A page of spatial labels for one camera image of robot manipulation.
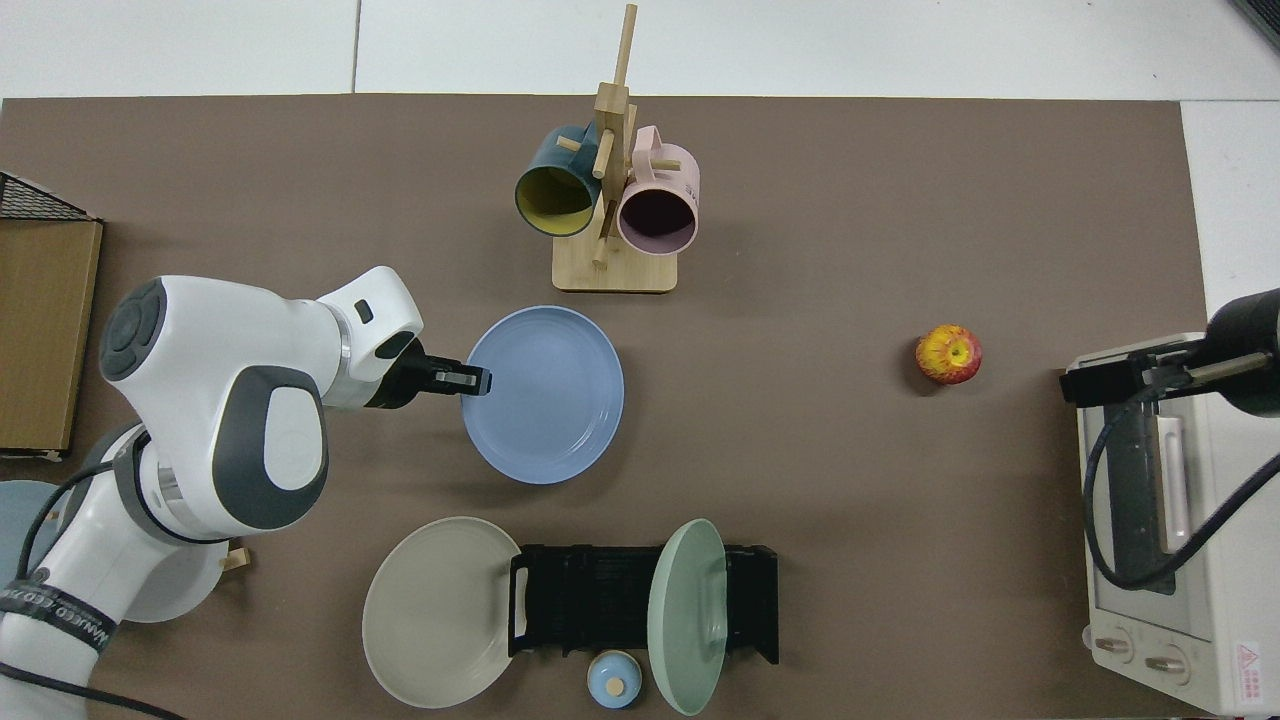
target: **wire basket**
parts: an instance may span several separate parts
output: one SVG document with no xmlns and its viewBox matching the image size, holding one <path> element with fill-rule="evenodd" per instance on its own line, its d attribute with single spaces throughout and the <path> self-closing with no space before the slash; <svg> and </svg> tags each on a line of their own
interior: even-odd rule
<svg viewBox="0 0 1280 720">
<path fill-rule="evenodd" d="M 12 220 L 95 220 L 79 208 L 26 183 L 9 173 L 0 173 L 0 218 Z"/>
</svg>

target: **red apple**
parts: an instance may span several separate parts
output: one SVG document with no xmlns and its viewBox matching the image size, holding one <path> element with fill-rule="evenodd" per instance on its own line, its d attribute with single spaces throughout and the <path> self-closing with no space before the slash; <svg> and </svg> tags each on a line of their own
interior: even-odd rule
<svg viewBox="0 0 1280 720">
<path fill-rule="evenodd" d="M 954 386 L 978 374 L 982 345 L 960 325 L 938 325 L 915 345 L 915 364 L 931 380 Z"/>
</svg>

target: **plate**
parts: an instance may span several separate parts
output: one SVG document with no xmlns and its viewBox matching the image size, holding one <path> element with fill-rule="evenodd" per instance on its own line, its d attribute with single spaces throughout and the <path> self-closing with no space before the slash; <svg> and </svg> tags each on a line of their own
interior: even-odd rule
<svg viewBox="0 0 1280 720">
<path fill-rule="evenodd" d="M 383 561 L 361 633 L 374 678 L 396 700 L 442 708 L 507 669 L 507 578 L 520 547 L 479 518 L 419 528 Z"/>
<path fill-rule="evenodd" d="M 512 313 L 489 328 L 467 364 L 493 373 L 489 395 L 462 397 L 462 420 L 499 473 L 559 483 L 609 447 L 622 418 L 622 364 L 586 315 L 556 305 Z"/>
<path fill-rule="evenodd" d="M 196 609 L 223 577 L 228 542 L 179 547 L 156 565 L 124 612 L 131 623 L 168 623 Z"/>
<path fill-rule="evenodd" d="M 36 480 L 4 480 L 0 482 L 0 587 L 13 580 L 18 574 L 18 556 L 22 555 L 22 543 L 27 539 L 27 530 L 31 521 L 40 514 L 40 509 L 54 495 L 58 486 L 40 483 Z M 58 501 L 60 506 L 67 505 L 64 496 Z M 58 523 L 45 523 L 36 532 L 36 542 L 31 546 L 31 568 L 40 565 L 41 559 L 49 552 L 58 536 Z"/>
<path fill-rule="evenodd" d="M 649 588 L 653 683 L 682 715 L 710 702 L 727 641 L 724 543 L 709 520 L 690 520 L 662 548 Z"/>
</svg>

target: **wooden base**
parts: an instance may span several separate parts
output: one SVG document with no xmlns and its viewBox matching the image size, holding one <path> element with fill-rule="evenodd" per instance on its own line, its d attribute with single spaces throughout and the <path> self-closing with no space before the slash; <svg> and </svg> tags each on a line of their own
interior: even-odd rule
<svg viewBox="0 0 1280 720">
<path fill-rule="evenodd" d="M 566 292 L 675 290 L 675 255 L 645 255 L 620 237 L 602 241 L 604 209 L 596 205 L 586 229 L 575 236 L 552 238 L 552 284 Z M 604 242 L 603 254 L 599 252 L 600 242 Z"/>
</svg>

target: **mug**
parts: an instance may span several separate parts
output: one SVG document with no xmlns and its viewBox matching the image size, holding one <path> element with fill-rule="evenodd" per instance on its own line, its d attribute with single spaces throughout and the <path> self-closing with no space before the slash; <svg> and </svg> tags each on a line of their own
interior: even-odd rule
<svg viewBox="0 0 1280 720">
<path fill-rule="evenodd" d="M 562 137 L 568 142 L 562 143 Z M 577 147 L 571 150 L 566 145 Z M 549 132 L 516 183 L 520 217 L 534 229 L 554 237 L 586 228 L 600 197 L 600 181 L 591 177 L 598 149 L 594 122 Z"/>
<path fill-rule="evenodd" d="M 680 169 L 654 165 L 680 163 Z M 698 161 L 678 145 L 662 142 L 658 128 L 636 132 L 631 150 L 635 179 L 618 202 L 618 234 L 646 255 L 675 255 L 698 234 Z"/>
</svg>

